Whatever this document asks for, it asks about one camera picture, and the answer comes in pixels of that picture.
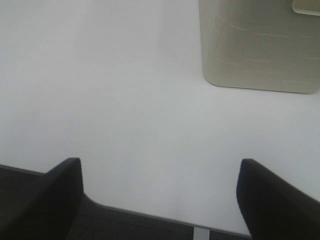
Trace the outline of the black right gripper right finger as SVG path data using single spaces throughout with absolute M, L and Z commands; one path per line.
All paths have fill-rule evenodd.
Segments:
M 236 199 L 254 240 L 318 240 L 320 203 L 254 159 L 243 159 Z

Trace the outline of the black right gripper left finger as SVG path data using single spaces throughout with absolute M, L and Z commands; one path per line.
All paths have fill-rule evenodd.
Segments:
M 64 240 L 84 196 L 81 160 L 68 158 L 0 204 L 2 240 Z

